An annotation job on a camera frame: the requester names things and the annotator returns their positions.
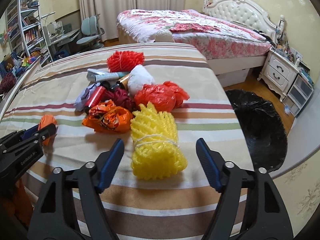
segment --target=red cylinder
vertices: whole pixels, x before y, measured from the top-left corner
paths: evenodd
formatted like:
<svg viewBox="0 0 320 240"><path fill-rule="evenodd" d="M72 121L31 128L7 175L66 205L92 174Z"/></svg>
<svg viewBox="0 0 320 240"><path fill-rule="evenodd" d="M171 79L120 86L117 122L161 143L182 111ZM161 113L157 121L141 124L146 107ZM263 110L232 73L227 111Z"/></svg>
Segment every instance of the red cylinder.
<svg viewBox="0 0 320 240"><path fill-rule="evenodd" d="M97 104L100 103L101 98L103 97L103 94L106 92L106 88L103 86L98 86L94 92L92 93L92 95L90 96L90 98L88 99L88 101L85 103L84 105L84 111L89 114L89 110L96 106Z"/></svg>

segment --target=screw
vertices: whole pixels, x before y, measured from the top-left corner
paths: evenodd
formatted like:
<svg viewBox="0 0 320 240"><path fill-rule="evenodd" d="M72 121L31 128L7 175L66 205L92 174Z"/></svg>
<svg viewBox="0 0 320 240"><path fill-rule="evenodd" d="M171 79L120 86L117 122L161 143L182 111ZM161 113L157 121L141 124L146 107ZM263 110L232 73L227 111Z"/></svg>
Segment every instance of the screw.
<svg viewBox="0 0 320 240"><path fill-rule="evenodd" d="M258 171L262 174L266 174L267 173L267 170L265 168L259 168Z"/></svg>
<svg viewBox="0 0 320 240"><path fill-rule="evenodd" d="M90 168L93 168L94 165L95 165L94 162L88 162L88 163L85 164L85 167L90 169Z"/></svg>
<svg viewBox="0 0 320 240"><path fill-rule="evenodd" d="M54 168L53 169L53 173L54 174L58 174L58 173L60 173L62 171L62 169L60 168L60 167L57 167L57 168Z"/></svg>
<svg viewBox="0 0 320 240"><path fill-rule="evenodd" d="M232 162L226 162L224 165L228 168L233 168L235 166L235 164Z"/></svg>

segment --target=gray chair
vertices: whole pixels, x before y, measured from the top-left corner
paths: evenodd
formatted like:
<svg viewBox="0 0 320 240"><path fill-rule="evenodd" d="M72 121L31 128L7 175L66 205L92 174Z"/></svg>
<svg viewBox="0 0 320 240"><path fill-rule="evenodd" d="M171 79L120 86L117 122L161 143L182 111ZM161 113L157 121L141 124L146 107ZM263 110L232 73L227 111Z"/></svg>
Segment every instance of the gray chair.
<svg viewBox="0 0 320 240"><path fill-rule="evenodd" d="M102 41L101 36L105 31L103 28L99 27L98 19L99 14L88 17L82 21L81 32L86 36L77 41L78 45L88 45L89 50L103 48L103 44L99 42Z"/></svg>

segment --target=purple cloth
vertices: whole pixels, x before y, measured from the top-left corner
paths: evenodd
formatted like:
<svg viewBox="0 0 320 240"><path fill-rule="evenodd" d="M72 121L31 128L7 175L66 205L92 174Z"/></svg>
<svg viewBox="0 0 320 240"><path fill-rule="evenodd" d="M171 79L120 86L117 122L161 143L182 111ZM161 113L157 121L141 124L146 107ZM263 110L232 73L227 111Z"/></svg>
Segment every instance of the purple cloth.
<svg viewBox="0 0 320 240"><path fill-rule="evenodd" d="M100 85L100 83L95 83L95 84L92 84L92 85L86 87L84 90L82 90L82 92L80 93L80 95L76 99L75 103L73 104L73 106L75 107L76 111L82 111L83 110L85 103L87 102L87 100L90 98L90 96L92 95L94 90L99 85Z"/></svg>

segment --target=tufted headboard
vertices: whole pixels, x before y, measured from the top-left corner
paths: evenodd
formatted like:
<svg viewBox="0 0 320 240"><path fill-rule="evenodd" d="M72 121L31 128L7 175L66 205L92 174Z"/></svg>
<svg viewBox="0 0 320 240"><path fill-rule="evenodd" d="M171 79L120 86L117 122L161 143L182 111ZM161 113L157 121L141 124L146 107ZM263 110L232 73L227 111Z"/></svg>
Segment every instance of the tufted headboard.
<svg viewBox="0 0 320 240"><path fill-rule="evenodd" d="M283 15L280 16L277 26L270 21L268 13L251 0L204 0L203 11L211 17L237 22L263 31L276 44L285 27Z"/></svg>

